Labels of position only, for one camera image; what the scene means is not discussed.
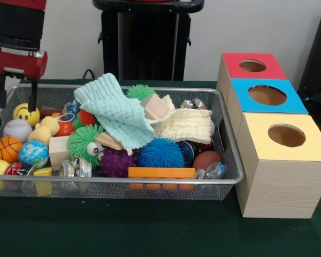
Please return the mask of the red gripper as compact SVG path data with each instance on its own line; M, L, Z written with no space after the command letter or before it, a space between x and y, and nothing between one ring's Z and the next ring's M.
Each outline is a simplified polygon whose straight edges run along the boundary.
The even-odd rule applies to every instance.
M28 111L36 111L38 79L46 70L48 54L46 51L38 51L34 55L12 54L0 51L0 108L6 108L7 92L5 89L5 72L23 74L31 79L31 94L28 99Z

